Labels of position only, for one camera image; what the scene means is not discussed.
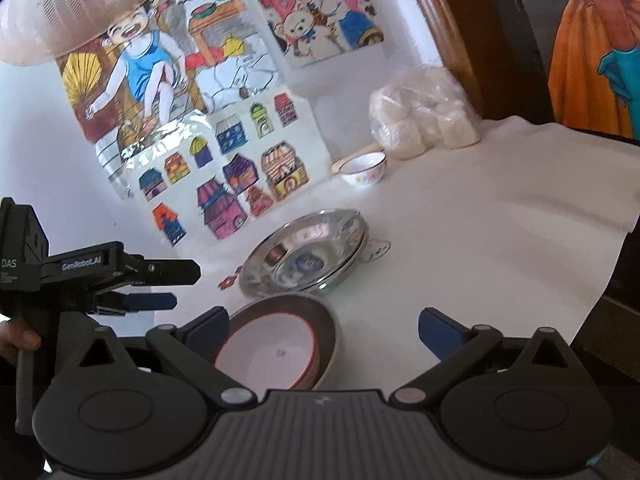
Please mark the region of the person's left hand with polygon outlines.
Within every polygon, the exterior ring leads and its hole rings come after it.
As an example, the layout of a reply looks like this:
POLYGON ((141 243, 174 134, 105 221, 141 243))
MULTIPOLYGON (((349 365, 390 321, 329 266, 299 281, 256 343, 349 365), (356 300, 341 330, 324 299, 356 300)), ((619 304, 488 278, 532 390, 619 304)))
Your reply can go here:
POLYGON ((41 338, 22 318, 0 323, 0 354, 14 364, 20 351, 37 351, 41 338))

